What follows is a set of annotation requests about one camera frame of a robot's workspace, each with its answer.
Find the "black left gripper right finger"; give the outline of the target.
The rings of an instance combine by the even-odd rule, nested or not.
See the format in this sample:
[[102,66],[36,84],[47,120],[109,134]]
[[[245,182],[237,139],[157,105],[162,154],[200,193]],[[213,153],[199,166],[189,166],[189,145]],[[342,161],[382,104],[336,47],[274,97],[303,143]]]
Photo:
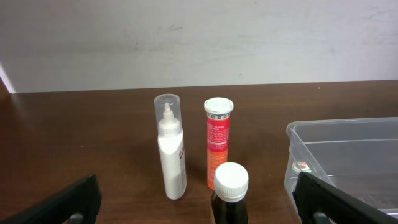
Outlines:
[[302,224],[397,224],[397,219],[337,189],[308,172],[292,191]]

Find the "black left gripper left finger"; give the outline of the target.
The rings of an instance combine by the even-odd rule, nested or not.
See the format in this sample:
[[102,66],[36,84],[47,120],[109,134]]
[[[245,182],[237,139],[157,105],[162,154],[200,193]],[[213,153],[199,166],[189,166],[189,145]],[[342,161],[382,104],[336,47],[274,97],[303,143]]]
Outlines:
[[100,212],[101,201],[98,179],[95,175],[89,175],[22,212],[2,220],[1,224],[94,224]]

